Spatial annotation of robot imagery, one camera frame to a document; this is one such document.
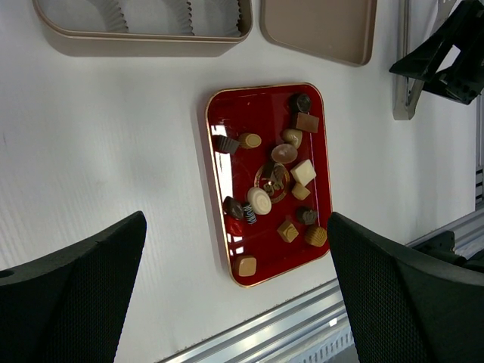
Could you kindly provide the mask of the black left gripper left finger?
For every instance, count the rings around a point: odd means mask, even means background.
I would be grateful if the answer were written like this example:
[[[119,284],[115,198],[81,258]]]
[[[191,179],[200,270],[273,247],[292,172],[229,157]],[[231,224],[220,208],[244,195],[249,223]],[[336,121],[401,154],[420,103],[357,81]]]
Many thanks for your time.
[[[3,362],[112,362],[147,233],[143,212],[1,272]]]

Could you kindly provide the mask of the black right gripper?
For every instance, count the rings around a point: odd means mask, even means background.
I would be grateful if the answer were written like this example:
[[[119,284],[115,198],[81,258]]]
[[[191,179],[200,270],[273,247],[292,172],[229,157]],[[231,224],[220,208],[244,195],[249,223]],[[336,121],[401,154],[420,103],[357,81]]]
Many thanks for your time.
[[[428,40],[389,71],[429,80],[424,91],[470,104],[483,90],[483,4],[462,1]]]

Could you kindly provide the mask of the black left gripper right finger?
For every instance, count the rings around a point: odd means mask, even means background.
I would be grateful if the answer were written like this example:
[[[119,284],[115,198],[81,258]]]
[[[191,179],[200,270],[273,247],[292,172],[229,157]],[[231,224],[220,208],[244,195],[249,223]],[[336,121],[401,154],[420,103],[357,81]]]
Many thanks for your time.
[[[339,214],[330,252],[360,362],[481,362],[483,252],[411,248]]]

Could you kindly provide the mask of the brown oval chocolate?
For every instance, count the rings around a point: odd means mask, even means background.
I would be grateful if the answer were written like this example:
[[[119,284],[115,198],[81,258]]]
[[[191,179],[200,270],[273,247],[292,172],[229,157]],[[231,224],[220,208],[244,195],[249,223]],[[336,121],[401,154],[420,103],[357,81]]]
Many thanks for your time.
[[[275,163],[288,164],[298,157],[298,150],[292,144],[279,144],[271,151],[271,159]]]

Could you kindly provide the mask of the gold fluted cup chocolate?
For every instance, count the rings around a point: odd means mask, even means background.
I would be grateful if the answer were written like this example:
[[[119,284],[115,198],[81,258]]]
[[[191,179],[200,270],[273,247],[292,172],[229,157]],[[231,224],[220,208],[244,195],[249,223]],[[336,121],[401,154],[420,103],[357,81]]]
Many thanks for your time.
[[[240,143],[240,147],[247,150],[257,148],[262,143],[262,139],[259,135],[250,132],[241,134],[238,138],[238,141]]]

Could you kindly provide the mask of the dark fluted cup chocolate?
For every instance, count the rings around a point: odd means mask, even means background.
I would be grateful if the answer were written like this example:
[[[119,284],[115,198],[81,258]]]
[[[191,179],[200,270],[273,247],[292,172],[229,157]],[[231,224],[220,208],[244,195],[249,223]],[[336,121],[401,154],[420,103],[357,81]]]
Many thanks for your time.
[[[222,154],[234,155],[240,146],[240,142],[236,139],[229,138],[225,135],[216,135],[216,150]]]

